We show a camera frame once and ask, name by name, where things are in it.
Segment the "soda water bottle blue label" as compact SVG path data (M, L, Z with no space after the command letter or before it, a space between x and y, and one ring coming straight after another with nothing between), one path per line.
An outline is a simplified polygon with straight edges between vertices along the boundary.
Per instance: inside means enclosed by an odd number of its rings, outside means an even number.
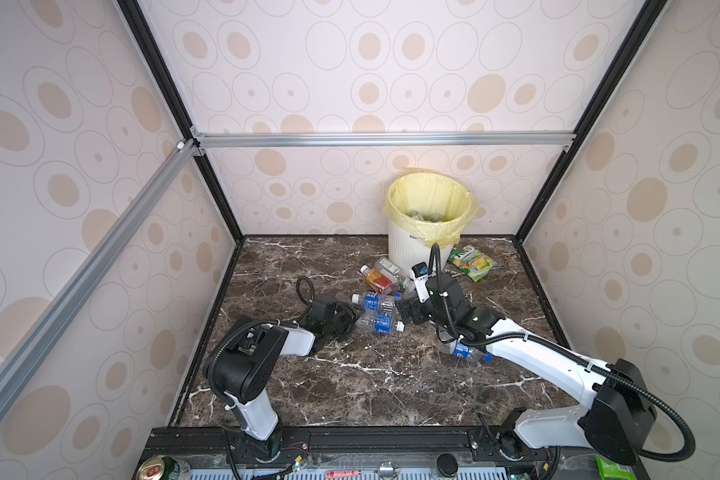
M356 326L384 335L402 333L405 330L401 320L397 320L392 314L376 310L365 310L356 321Z

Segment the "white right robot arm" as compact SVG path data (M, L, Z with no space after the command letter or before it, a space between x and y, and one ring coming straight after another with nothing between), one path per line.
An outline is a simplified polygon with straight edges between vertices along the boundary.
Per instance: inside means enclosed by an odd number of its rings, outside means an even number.
M581 356L522 328L501 312L474 306L454 279L426 282L428 297L397 301L406 323L435 323L444 340L472 353L511 361L556 385L577 401L569 409L521 409L509 417L513 438L532 449L590 447L633 466L656 419L639 369Z

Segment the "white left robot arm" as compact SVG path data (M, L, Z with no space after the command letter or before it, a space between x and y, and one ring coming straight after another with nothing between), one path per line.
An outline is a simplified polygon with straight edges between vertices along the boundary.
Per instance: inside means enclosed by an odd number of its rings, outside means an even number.
M244 434L275 451L280 421L266 390L281 357L310 357L332 341L346 339L362 314L354 294L341 301L315 296L301 315L289 320L241 316L204 367L213 394L231 408Z

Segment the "white ribbed waste bin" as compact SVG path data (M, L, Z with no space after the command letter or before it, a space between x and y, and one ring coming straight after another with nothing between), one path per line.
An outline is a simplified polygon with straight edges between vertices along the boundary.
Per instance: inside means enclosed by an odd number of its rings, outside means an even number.
M442 265L448 261L453 246L459 242L462 227L449 222L429 222L400 217L388 219L388 254L401 272L411 276L411 268L418 263L429 263L431 247L437 243Z

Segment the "orange juice bottle red label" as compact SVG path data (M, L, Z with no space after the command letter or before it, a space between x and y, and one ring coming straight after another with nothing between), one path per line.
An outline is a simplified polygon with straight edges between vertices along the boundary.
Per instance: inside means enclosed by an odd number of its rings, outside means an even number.
M393 292L395 284L380 271L368 265L363 265L360 273L364 277L365 282L372 290L380 294L388 295Z

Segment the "blue label bottle white cap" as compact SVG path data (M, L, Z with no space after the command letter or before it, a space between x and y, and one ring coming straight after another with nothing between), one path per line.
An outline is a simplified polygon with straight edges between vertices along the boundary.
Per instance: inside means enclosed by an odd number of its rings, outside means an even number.
M382 312L392 315L396 311L395 302L401 300L399 292L394 294L383 294L369 291L364 294L353 294L351 301L366 311Z

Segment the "clear bottle blue cap right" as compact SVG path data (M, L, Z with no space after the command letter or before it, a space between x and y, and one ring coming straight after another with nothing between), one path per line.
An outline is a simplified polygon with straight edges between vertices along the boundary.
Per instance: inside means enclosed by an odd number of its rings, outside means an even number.
M439 343L438 347L444 354L470 363L488 363L493 360L493 356L490 353L483 352L475 347L467 347L456 340L449 343Z

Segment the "clear square bottle green label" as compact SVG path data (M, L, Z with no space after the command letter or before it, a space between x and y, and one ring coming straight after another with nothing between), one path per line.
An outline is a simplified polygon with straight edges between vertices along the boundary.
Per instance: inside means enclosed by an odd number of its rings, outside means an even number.
M414 282L399 266L394 264L388 258L382 257L378 259L374 264L374 268L384 277L389 279L395 290L404 296L410 296L416 292Z

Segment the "green Fox's candy bag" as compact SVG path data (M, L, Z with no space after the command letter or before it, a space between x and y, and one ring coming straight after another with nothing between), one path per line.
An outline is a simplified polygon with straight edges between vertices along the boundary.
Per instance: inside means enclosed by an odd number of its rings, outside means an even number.
M473 282L485 278L498 266L495 260L474 245L453 250L449 255L449 262Z

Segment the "green beer can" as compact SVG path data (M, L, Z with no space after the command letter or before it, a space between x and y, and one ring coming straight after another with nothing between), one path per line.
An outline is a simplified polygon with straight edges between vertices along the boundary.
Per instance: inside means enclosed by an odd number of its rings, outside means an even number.
M188 467L180 460L160 455L145 460L137 469L137 480L180 480L187 479Z

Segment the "green packet bottom right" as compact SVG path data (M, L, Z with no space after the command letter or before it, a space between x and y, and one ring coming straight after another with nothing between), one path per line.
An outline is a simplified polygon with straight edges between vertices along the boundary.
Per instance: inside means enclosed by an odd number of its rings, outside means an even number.
M601 480L636 480L630 466L621 465L597 454L596 463Z

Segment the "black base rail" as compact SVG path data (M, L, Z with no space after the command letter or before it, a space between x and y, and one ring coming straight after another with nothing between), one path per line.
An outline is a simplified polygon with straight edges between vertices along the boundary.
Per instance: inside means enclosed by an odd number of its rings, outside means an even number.
M169 457L191 479L598 479L583 447L532 449L497 427L285 427L266 453L224 427L158 428L137 456Z

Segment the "diagonal aluminium rail left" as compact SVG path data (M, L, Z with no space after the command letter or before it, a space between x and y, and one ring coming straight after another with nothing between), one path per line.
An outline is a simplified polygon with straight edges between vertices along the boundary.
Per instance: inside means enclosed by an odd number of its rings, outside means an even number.
M198 149L185 139L163 162L0 367L0 421L76 318L170 183Z

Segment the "horizontal aluminium rail back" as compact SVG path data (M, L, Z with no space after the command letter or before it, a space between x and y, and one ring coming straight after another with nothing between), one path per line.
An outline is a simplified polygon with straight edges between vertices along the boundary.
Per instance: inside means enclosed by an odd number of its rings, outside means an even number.
M401 132L401 133L296 133L209 134L200 133L198 144L208 148L311 148L386 146L490 146L571 145L572 131L498 132Z

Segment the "black right corner post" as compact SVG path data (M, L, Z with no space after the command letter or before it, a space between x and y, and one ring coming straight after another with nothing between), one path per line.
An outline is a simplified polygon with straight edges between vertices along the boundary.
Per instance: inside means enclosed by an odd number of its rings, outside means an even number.
M618 45L618 49L608 65L602 80L594 90L594 94L587 104L582 117L576 124L574 140L569 147L563 150L556 160L539 194L521 223L515 235L515 243L517 245L522 245L529 237L533 227L536 225L546 205L563 180L578 151L584 145L585 140L605 110L629 67L637 57L640 48L647 40L652 28L668 4L669 1L667 0L649 0L643 2L634 22L626 31L624 39Z

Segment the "black corner frame post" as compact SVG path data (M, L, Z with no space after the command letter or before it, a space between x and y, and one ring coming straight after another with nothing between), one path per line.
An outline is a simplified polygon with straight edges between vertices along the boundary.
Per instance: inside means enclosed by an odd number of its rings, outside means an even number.
M136 44L150 70L162 97L168 106L168 110L176 123L183 139L197 140L193 132L193 122L181 98L178 87L169 72L168 66L160 52L160 48L147 23L144 12L137 1L117 0L116 4L123 14L125 22L133 35ZM201 176L208 187L211 197L219 209L233 240L240 243L245 235L231 210L230 204L223 192L221 183L216 175L206 153L199 153L194 156L195 164L200 170Z

